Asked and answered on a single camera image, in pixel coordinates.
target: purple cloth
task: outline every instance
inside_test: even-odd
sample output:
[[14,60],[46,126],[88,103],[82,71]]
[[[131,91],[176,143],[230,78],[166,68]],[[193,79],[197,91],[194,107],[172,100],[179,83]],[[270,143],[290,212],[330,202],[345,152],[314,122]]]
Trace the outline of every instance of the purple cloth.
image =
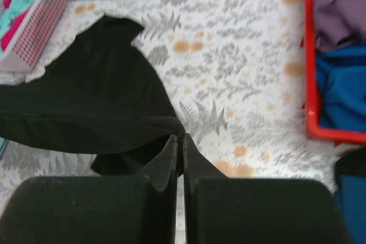
[[313,0],[313,8],[319,51],[366,42],[366,0]]

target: pink fabric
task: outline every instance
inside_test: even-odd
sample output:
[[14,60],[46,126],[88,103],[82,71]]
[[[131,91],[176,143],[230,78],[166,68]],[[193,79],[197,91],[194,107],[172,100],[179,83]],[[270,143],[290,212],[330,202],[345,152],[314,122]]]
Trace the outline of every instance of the pink fabric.
[[9,8],[11,0],[3,0],[2,3],[4,4],[4,8]]
[[14,34],[17,32],[20,24],[22,23],[24,17],[26,16],[27,12],[29,11],[29,8],[14,18],[13,23],[11,24],[10,29],[4,34],[4,36],[1,38],[0,44],[2,51],[5,51],[7,46],[9,45],[11,39],[13,38]]

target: red plastic basket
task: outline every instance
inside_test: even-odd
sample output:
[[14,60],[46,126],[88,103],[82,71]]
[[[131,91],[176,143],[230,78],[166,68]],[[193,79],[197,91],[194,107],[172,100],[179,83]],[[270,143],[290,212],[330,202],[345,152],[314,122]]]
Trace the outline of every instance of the red plastic basket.
[[366,143],[366,133],[323,128],[319,125],[321,99],[316,85],[315,31],[313,22],[313,0],[305,3],[304,49],[306,60],[306,111],[307,135],[314,139],[330,139],[336,143]]

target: floral bedsheet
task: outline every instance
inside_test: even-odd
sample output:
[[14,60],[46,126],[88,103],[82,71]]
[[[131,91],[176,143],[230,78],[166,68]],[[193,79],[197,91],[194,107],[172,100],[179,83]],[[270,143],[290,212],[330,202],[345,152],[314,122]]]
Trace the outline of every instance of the floral bedsheet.
[[[0,74],[29,82],[102,14],[145,26],[134,44],[157,70],[200,152],[231,177],[314,178],[334,188],[346,145],[305,136],[302,0],[92,0],[69,2],[35,70]],[[9,142],[0,161],[0,204],[35,175],[90,175],[93,155]],[[177,243],[185,243],[179,179]]]

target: black garment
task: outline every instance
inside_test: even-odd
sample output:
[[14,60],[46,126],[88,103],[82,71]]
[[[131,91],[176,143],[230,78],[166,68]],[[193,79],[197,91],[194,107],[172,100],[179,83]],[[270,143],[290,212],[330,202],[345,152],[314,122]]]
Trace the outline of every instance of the black garment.
[[335,180],[341,189],[341,175],[366,177],[366,147],[352,150],[340,158],[334,166]]
[[0,137],[97,154],[92,168],[100,174],[134,173],[148,163],[182,125],[158,75],[130,45],[142,30],[104,16],[42,78],[0,86]]

